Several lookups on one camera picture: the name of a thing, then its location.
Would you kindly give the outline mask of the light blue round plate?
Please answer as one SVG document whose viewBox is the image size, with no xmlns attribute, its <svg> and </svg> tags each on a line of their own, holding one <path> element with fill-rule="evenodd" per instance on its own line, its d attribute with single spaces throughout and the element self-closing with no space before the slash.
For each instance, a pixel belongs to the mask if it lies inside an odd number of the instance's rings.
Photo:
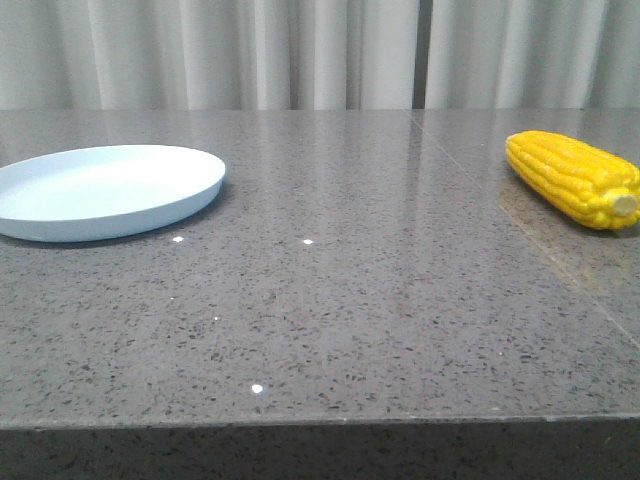
<svg viewBox="0 0 640 480">
<path fill-rule="evenodd" d="M 226 174 L 213 154 L 179 146 L 69 150 L 1 170 L 1 232 L 39 242 L 119 238 L 210 204 Z"/>
</svg>

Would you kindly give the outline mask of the yellow corn cob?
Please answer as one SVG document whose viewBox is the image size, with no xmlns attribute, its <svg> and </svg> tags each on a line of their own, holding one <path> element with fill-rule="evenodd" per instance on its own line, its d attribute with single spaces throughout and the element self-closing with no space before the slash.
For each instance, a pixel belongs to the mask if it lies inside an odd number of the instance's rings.
<svg viewBox="0 0 640 480">
<path fill-rule="evenodd" d="M 528 130 L 506 140 L 519 177 L 577 223 L 619 230 L 639 222 L 639 168 L 560 133 Z"/>
</svg>

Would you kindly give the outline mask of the white pleated curtain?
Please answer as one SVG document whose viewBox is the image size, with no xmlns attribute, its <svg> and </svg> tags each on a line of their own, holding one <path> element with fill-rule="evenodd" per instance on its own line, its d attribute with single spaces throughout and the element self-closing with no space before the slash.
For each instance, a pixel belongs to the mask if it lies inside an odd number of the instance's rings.
<svg viewBox="0 0 640 480">
<path fill-rule="evenodd" d="M 5 1 L 1 105 L 631 108 L 635 1 Z"/>
</svg>

